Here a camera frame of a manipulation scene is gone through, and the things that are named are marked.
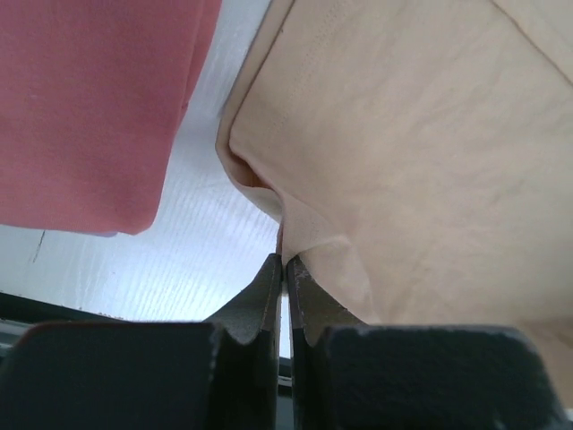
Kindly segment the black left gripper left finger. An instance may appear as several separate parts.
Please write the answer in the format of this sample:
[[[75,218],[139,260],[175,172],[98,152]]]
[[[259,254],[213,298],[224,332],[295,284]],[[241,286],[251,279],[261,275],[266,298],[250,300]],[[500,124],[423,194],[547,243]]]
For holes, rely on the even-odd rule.
[[[4,429],[271,429],[276,423],[282,266],[202,322],[137,322],[143,350],[62,373],[5,373]]]

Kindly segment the folded red t shirt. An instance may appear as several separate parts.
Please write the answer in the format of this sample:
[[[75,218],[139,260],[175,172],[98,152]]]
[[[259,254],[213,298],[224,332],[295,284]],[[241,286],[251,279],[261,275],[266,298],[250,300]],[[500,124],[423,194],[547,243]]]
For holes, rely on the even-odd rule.
[[[218,1],[2,2],[2,223],[147,229],[219,11]]]

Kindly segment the beige t shirt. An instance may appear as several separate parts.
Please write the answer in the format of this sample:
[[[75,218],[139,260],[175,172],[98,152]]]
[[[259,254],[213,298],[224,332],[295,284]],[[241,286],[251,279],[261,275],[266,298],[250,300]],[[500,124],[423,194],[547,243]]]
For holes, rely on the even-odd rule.
[[[571,2],[274,1],[216,148],[357,317],[514,326],[571,398]]]

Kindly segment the folded purple t shirt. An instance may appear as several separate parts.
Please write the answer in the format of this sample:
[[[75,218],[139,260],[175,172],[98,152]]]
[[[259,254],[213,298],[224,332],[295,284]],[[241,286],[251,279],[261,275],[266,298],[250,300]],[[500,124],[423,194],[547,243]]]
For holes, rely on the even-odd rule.
[[[94,235],[96,237],[115,237],[117,236],[118,232],[100,232],[100,233],[94,233]]]

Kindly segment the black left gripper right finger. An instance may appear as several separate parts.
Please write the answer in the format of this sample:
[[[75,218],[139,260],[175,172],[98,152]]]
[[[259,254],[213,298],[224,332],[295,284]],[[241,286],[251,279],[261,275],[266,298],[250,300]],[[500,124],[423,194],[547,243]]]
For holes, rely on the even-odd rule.
[[[565,429],[537,350],[489,325],[369,325],[286,266],[298,429]]]

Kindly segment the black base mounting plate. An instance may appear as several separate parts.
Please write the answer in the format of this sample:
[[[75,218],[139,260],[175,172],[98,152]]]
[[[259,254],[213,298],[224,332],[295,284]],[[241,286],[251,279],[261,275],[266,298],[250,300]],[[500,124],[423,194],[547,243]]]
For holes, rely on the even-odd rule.
[[[89,364],[128,360],[143,350],[139,323],[1,295],[1,365],[19,374],[38,368],[62,373]]]

